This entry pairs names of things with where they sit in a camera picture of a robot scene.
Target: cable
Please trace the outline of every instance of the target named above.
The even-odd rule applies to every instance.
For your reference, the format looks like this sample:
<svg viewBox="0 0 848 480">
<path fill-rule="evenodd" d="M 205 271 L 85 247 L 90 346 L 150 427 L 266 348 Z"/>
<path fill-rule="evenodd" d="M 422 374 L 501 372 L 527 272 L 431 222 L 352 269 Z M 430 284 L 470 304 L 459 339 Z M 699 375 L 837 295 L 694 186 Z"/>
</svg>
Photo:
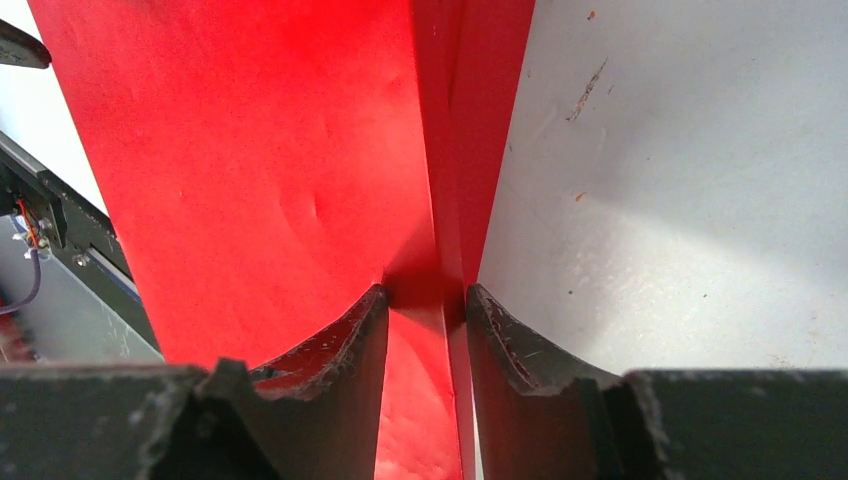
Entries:
<svg viewBox="0 0 848 480">
<path fill-rule="evenodd" d="M 27 233 L 29 234 L 30 244 L 33 248 L 38 248 L 38 234 L 36 233 L 35 227 L 32 226 L 32 222 L 29 221 L 29 211 L 24 204 L 24 200 L 22 198 L 18 199 L 18 207 L 21 209 L 21 216 L 24 218 L 24 223 L 27 225 Z"/>
<path fill-rule="evenodd" d="M 11 305 L 7 305 L 5 307 L 0 307 L 0 315 L 7 315 L 9 313 L 15 313 L 21 308 L 29 305 L 35 300 L 35 296 L 38 295 L 38 289 L 41 288 L 41 261 L 38 259 L 38 249 L 30 248 L 29 256 L 32 259 L 32 268 L 34 275 L 34 280 L 32 283 L 32 290 L 30 290 L 29 295 L 18 303 L 13 303 Z"/>
</svg>

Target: gray surface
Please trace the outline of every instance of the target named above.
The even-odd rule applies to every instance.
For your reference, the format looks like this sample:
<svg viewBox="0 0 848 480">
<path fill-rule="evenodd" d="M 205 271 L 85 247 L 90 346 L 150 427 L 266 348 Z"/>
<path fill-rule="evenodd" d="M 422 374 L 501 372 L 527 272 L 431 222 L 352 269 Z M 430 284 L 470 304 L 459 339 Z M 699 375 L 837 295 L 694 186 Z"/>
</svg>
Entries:
<svg viewBox="0 0 848 480">
<path fill-rule="evenodd" d="M 15 228 L 0 217 L 0 292 L 7 301 L 27 294 L 32 264 Z M 42 263 L 42 284 L 32 304 L 18 312 L 32 332 L 36 352 L 46 361 L 76 363 L 161 363 L 162 356 L 55 259 Z"/>
<path fill-rule="evenodd" d="M 539 0 L 480 281 L 613 372 L 848 366 L 846 25 Z"/>
</svg>

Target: orange wire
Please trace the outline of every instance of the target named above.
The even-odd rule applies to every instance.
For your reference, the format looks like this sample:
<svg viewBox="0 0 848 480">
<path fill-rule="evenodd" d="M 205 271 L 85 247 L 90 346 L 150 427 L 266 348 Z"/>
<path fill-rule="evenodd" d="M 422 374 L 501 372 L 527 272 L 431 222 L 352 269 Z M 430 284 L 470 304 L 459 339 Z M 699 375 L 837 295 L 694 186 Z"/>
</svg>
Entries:
<svg viewBox="0 0 848 480">
<path fill-rule="evenodd" d="M 18 207 L 21 209 L 21 216 L 24 217 L 24 223 L 26 223 L 27 230 L 29 230 L 29 238 L 32 240 L 32 247 L 38 248 L 38 236 L 35 234 L 35 227 L 33 227 L 32 223 L 29 221 L 29 212 L 26 209 L 26 205 L 24 205 L 23 199 L 18 199 Z"/>
</svg>

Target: black metal tool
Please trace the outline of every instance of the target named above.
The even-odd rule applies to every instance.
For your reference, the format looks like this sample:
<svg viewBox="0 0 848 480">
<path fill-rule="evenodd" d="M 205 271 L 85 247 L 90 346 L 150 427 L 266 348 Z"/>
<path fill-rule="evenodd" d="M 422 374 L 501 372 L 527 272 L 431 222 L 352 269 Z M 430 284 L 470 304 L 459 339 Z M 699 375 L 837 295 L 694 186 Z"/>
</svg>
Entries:
<svg viewBox="0 0 848 480">
<path fill-rule="evenodd" d="M 479 285 L 466 321 L 487 480 L 848 478 L 848 372 L 617 379 Z"/>
<path fill-rule="evenodd" d="M 37 38 L 0 20 L 0 65 L 47 68 L 53 58 Z"/>
<path fill-rule="evenodd" d="M 232 360 L 211 374 L 0 369 L 0 477 L 372 478 L 387 336 L 386 294 L 375 286 L 252 373 Z"/>
</svg>

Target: white metal panel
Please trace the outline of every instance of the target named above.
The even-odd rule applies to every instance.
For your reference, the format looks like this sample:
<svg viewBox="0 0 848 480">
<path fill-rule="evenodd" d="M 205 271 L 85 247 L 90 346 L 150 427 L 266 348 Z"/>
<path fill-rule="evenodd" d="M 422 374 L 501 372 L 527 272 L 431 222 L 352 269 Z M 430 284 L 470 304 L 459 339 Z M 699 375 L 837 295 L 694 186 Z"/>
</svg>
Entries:
<svg viewBox="0 0 848 480">
<path fill-rule="evenodd" d="M 0 1 L 0 18 L 41 38 L 26 0 Z M 0 65 L 0 130 L 106 213 L 52 68 Z"/>
<path fill-rule="evenodd" d="M 846 219 L 848 4 L 538 0 L 480 272 L 522 321 L 614 372 L 844 367 Z"/>
</svg>

